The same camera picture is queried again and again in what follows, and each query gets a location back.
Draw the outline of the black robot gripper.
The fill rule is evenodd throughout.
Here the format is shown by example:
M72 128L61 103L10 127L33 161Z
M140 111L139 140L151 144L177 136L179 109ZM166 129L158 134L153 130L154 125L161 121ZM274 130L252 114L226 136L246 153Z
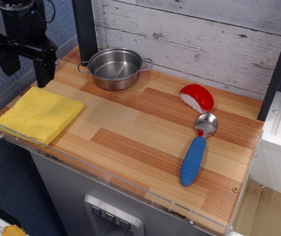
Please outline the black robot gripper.
M3 22L0 23L0 67L7 76L20 70L19 55L34 59L37 86L44 88L54 79L59 59L57 45L47 36L47 24L55 16L52 6L51 19L46 19L43 4L0 4Z

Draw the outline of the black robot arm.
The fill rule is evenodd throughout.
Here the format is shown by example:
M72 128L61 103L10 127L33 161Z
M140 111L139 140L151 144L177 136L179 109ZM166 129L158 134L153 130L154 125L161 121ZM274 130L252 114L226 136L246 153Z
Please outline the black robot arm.
M0 66L11 76L21 68L19 57L33 61L39 88L54 79L58 46L46 36L44 3L41 0L0 0Z

